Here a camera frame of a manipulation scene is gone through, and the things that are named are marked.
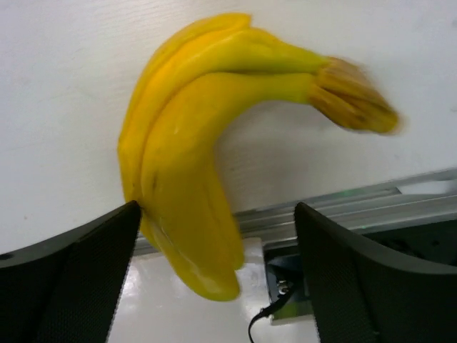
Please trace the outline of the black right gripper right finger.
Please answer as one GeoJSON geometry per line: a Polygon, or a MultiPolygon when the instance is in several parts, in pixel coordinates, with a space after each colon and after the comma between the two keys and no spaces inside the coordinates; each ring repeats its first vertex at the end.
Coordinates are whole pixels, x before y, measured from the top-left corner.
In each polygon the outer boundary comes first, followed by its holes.
{"type": "Polygon", "coordinates": [[[348,230],[307,204],[294,222],[321,342],[455,342],[456,267],[348,230]]]}

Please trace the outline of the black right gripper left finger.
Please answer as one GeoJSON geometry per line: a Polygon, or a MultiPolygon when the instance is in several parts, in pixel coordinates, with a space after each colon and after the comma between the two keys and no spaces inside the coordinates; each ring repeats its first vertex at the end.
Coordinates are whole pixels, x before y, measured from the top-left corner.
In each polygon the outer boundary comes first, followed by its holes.
{"type": "Polygon", "coordinates": [[[139,231],[129,202],[1,255],[2,342],[106,342],[139,231]]]}

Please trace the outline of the yellow fake banana bunch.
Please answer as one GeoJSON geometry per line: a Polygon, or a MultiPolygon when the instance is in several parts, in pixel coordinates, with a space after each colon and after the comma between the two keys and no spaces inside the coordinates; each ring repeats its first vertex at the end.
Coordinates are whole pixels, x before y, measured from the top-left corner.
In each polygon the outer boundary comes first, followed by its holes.
{"type": "Polygon", "coordinates": [[[214,146],[265,101],[312,106],[348,130],[390,134],[398,112],[356,65],[280,40],[229,12],[195,21],[155,50],[131,95],[117,154],[141,233],[182,282],[217,302],[236,299],[244,263],[214,146]]]}

